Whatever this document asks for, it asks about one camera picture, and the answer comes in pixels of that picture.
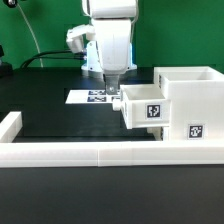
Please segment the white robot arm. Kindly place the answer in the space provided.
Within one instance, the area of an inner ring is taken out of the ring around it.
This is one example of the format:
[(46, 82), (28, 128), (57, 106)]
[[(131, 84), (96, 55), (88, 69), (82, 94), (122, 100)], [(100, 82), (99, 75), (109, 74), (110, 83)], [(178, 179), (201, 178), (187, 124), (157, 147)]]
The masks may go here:
[(133, 27), (138, 18), (138, 0), (82, 0), (88, 25), (67, 31), (66, 43), (72, 53), (84, 51), (83, 36), (93, 44), (87, 47), (87, 67), (99, 67), (108, 95), (119, 90), (119, 78), (132, 65)]

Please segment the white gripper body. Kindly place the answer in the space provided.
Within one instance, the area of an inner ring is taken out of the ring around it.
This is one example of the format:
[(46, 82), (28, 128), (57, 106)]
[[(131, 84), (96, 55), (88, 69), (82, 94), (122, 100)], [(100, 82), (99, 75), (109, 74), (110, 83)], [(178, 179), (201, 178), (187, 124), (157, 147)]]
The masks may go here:
[(128, 67), (131, 21), (93, 19), (99, 62), (105, 75), (124, 74)]

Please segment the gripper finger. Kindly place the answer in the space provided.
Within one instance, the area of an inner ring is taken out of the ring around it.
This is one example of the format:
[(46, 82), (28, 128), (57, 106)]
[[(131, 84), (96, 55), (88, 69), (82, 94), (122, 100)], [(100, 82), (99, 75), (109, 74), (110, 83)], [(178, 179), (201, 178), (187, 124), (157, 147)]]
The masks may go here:
[(117, 75), (105, 76), (105, 88), (108, 95), (115, 95), (118, 92), (119, 77)]

